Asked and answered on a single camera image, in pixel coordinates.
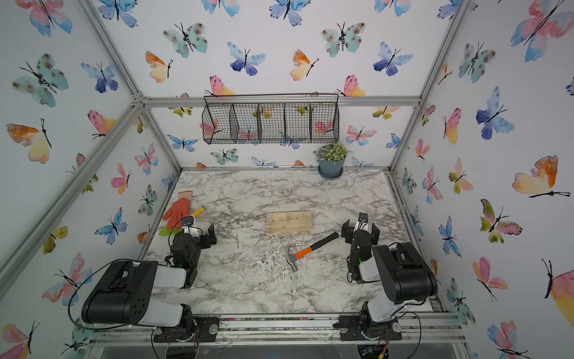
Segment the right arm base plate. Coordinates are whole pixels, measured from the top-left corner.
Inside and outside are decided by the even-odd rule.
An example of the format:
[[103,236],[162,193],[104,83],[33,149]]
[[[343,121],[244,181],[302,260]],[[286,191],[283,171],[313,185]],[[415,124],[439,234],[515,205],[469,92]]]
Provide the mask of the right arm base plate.
[[363,314],[341,315],[333,327],[339,332],[342,341],[402,339],[398,320],[375,323]]

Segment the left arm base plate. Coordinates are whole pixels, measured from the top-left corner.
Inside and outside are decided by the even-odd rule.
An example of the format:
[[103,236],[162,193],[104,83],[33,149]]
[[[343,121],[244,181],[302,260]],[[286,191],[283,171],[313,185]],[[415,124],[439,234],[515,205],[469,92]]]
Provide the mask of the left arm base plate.
[[218,317],[187,318],[176,327],[160,328],[152,340],[154,343],[214,343],[220,324]]

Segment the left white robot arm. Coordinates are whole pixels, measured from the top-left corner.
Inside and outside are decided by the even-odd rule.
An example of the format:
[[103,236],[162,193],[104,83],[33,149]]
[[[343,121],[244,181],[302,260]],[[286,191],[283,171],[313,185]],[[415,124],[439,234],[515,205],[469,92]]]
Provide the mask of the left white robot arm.
[[203,249],[217,244],[215,226],[207,231],[184,227],[176,234],[167,264],[115,260],[82,307],[82,320],[93,325],[141,325],[193,333],[197,328],[188,305],[153,299],[154,290],[192,287]]

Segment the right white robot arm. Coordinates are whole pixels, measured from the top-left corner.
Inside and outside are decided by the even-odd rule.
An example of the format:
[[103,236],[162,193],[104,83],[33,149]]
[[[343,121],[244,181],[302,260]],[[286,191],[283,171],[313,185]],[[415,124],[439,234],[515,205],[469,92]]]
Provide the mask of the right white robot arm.
[[356,223],[342,225],[341,235],[348,243],[347,257],[350,283],[381,283],[383,290],[365,302],[361,311],[349,320],[341,318],[338,326],[359,332],[368,339],[396,334],[397,315],[408,306],[423,305],[435,296],[438,281],[410,242],[390,245],[378,243],[380,229],[369,224],[365,214]]

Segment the orange black claw hammer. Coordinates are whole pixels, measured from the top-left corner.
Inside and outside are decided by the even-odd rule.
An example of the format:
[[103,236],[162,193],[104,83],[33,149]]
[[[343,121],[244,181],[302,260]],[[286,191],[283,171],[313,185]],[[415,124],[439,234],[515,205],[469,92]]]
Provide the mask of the orange black claw hammer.
[[308,254],[311,254],[314,251],[322,248],[323,246],[327,245],[330,242],[333,242],[335,239],[339,238],[339,234],[336,232],[331,233],[330,235],[326,236],[324,239],[319,240],[318,242],[313,243],[308,248],[303,249],[302,251],[298,251],[295,253],[291,252],[291,246],[288,247],[286,253],[286,261],[293,272],[297,272],[297,261],[301,258],[305,257]]

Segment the wooden block with nails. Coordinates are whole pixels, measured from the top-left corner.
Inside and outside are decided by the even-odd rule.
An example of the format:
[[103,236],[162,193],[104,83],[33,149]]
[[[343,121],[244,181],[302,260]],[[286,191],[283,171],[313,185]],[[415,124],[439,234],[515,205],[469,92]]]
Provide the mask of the wooden block with nails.
[[266,233],[299,233],[313,230],[310,211],[269,212],[266,216]]

